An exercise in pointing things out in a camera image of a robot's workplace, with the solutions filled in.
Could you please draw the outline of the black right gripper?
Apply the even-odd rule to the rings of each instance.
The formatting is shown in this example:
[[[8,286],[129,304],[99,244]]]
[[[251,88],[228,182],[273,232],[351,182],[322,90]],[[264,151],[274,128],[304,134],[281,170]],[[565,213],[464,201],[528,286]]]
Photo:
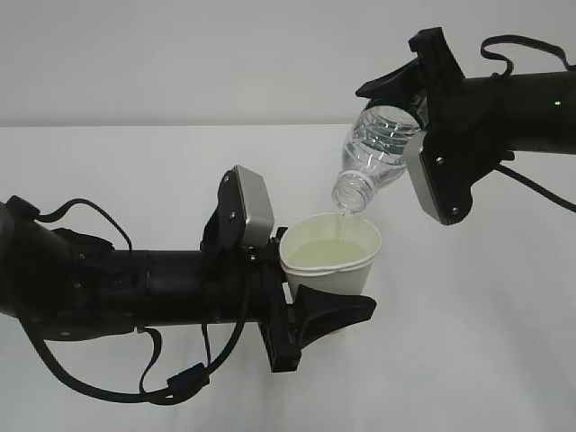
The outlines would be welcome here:
[[[474,143],[474,118],[464,100],[465,75],[440,27],[418,31],[409,39],[414,59],[391,73],[363,83],[359,98],[407,104],[420,131],[410,149],[465,149]]]

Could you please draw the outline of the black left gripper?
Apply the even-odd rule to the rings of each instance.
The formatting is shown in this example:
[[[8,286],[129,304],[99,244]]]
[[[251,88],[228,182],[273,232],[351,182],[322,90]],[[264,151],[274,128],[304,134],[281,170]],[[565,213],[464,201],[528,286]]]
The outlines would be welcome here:
[[[368,296],[323,292],[300,285],[291,305],[292,324],[279,257],[287,230],[280,226],[264,246],[248,249],[248,317],[257,323],[272,373],[294,372],[302,349],[370,320],[376,309],[376,301]]]

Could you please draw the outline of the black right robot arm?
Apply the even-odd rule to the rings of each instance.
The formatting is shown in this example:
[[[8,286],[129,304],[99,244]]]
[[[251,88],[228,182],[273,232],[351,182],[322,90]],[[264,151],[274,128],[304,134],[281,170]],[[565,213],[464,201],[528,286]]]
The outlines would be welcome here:
[[[496,45],[518,45],[557,58],[559,72],[517,74]],[[412,114],[427,133],[429,148],[449,151],[575,151],[575,66],[556,44],[503,34],[485,39],[480,54],[505,67],[467,77],[440,27],[409,39],[415,58],[367,81],[356,96],[380,100]]]

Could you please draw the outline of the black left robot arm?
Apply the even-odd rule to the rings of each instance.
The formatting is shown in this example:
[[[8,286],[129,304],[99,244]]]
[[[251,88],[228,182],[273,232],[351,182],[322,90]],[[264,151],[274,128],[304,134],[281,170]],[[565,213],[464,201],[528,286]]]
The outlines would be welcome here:
[[[369,320],[373,299],[302,285],[293,302],[279,240],[263,247],[117,250],[101,238],[47,229],[39,211],[13,197],[1,207],[1,311],[23,309],[41,338],[84,341],[136,329],[255,322],[270,368],[294,371],[302,350]]]

